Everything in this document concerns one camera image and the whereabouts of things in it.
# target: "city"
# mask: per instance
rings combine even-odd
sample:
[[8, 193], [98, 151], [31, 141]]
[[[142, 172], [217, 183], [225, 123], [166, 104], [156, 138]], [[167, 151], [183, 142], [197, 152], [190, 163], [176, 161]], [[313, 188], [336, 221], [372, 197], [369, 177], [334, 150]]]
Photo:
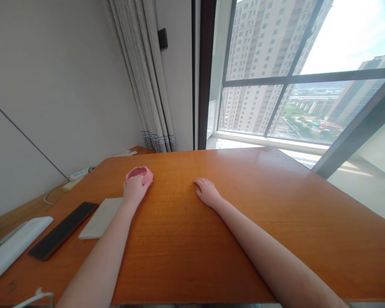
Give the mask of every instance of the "city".
[[[243, 0], [237, 3], [226, 80], [285, 76], [295, 56], [313, 5], [307, 1]], [[325, 1], [296, 64], [301, 74], [332, 7]], [[357, 70], [385, 68], [385, 55]], [[379, 80], [289, 84], [268, 136], [332, 144], [384, 83]], [[224, 88], [219, 130], [264, 135], [283, 85]]]

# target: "sky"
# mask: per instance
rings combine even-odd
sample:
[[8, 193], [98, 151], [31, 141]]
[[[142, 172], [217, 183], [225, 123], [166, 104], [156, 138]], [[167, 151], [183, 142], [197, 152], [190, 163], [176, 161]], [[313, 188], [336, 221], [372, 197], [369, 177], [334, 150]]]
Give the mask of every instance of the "sky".
[[353, 71], [385, 54], [385, 0], [334, 0], [301, 74]]

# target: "white cable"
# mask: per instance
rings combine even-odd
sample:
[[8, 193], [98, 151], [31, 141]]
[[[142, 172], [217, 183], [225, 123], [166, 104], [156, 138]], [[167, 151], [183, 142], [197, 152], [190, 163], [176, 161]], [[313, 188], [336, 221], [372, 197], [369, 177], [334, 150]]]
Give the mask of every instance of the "white cable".
[[[70, 182], [70, 180], [67, 179], [67, 180], [64, 180], [61, 184], [64, 184], [65, 181]], [[59, 186], [53, 188], [53, 189], [50, 190], [48, 193], [46, 193], [46, 195], [45, 195], [44, 198], [43, 198], [43, 201], [44, 201], [45, 203], [47, 203], [47, 204], [49, 204], [49, 205], [54, 205], [54, 203], [56, 203], [56, 202], [58, 201], [58, 200], [57, 200], [56, 202], [51, 203], [50, 201], [47, 200], [47, 197], [48, 197], [49, 194], [51, 194], [53, 191], [55, 191], [57, 188], [59, 188]]]
[[22, 308], [22, 307], [26, 307], [28, 304], [31, 304], [32, 302], [35, 302], [36, 300], [45, 298], [45, 297], [47, 297], [47, 296], [49, 296], [49, 297], [50, 297], [50, 300], [51, 300], [50, 308], [54, 308], [54, 295], [53, 295], [53, 293], [43, 293], [43, 292], [41, 291], [41, 288], [39, 288], [39, 289], [36, 291], [36, 295], [35, 295], [35, 296], [30, 297], [28, 300], [25, 300], [24, 302], [18, 304], [17, 306], [14, 306], [13, 308]]

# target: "white notebook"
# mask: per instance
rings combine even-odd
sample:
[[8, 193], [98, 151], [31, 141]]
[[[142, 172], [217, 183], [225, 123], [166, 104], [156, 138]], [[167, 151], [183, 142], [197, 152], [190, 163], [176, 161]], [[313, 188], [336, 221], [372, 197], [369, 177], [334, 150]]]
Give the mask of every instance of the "white notebook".
[[100, 238], [122, 203], [122, 197], [104, 199], [78, 238], [82, 240]]

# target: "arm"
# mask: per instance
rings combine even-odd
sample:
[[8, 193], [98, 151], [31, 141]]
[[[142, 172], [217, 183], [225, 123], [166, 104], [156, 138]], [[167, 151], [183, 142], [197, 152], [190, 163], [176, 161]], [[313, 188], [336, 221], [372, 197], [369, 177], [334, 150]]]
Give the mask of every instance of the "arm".
[[221, 216], [283, 307], [348, 307], [292, 252], [224, 200], [210, 180], [194, 183], [198, 197]]
[[80, 270], [64, 291], [57, 308], [109, 307], [134, 213], [150, 183], [143, 176], [130, 178], [124, 185], [124, 200]]

